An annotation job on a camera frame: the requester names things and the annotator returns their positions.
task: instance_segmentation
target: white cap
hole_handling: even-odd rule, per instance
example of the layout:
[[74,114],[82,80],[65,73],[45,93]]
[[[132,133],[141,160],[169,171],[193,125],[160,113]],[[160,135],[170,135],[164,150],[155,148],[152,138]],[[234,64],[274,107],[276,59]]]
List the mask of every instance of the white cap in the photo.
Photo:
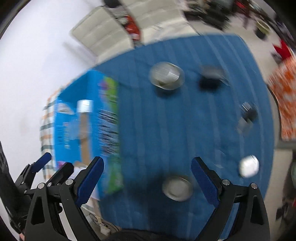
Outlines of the white cap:
[[244,178],[255,176],[259,171],[259,161],[254,156],[247,156],[239,163],[239,173]]
[[77,113],[91,113],[93,107],[92,100],[78,100]]

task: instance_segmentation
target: bolt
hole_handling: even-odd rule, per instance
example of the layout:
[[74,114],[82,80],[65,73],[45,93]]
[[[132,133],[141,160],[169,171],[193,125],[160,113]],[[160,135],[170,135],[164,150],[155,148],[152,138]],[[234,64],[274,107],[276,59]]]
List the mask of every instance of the bolt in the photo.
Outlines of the bolt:
[[223,179],[223,180],[222,180],[222,183],[223,183],[224,185],[228,186],[228,185],[230,184],[230,181],[227,180],[227,179]]
[[73,183],[73,179],[68,179],[68,180],[66,180],[66,185],[71,185],[72,183]]
[[44,188],[44,183],[39,183],[37,187],[38,187],[39,189]]
[[254,189],[258,188],[256,183],[251,183],[251,187],[254,188]]

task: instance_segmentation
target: checkered cloth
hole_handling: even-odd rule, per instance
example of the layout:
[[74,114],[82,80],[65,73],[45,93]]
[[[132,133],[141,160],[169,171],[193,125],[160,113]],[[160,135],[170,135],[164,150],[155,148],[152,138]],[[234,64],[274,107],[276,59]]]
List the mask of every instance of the checkered cloth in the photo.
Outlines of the checkered cloth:
[[54,105],[56,98],[64,87],[55,91],[48,99],[43,109],[42,124],[40,127],[41,154],[49,152],[52,159],[43,168],[43,177],[47,181],[57,171],[54,155]]

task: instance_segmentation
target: beige floor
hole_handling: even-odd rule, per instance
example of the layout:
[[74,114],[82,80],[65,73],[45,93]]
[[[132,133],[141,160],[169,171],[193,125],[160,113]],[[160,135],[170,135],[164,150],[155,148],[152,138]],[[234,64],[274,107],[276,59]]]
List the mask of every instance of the beige floor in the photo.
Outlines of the beige floor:
[[[199,34],[223,33],[222,31],[206,25],[201,21],[191,21],[190,24],[198,31]],[[275,32],[271,31],[267,40],[262,41],[254,33],[254,21],[250,21],[247,29],[244,29],[242,24],[242,18],[232,18],[230,26],[225,30],[225,32],[234,33],[243,38],[253,53],[263,79],[266,81],[272,71],[277,67],[271,53],[275,52],[272,44],[278,45],[280,43],[280,39]],[[271,241],[276,240],[279,236],[281,219],[276,221],[275,216],[277,209],[282,206],[284,182],[291,162],[292,150],[274,150],[274,159],[269,186],[264,198],[270,226]]]

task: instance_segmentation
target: table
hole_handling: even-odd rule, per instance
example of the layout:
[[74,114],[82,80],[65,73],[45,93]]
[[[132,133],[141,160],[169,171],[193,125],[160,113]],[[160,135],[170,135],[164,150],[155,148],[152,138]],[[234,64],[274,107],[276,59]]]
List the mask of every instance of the table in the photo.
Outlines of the table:
[[[173,93],[160,93],[149,81],[150,68],[161,61],[185,72],[185,83]],[[201,91],[197,84],[201,65],[222,67],[230,86]],[[161,186],[169,175],[192,178],[190,163],[196,156],[222,179],[239,185],[257,183],[264,197],[273,160],[273,121],[266,85],[242,38],[213,34],[171,39],[136,48],[95,69],[118,81],[124,177],[124,189],[100,201],[104,219],[123,228],[194,240],[213,207],[196,183],[185,202],[167,198]],[[258,119],[245,136],[237,132],[244,102],[258,108]],[[243,179],[238,163],[248,155],[258,158],[260,170]],[[234,218],[232,213],[221,238]]]

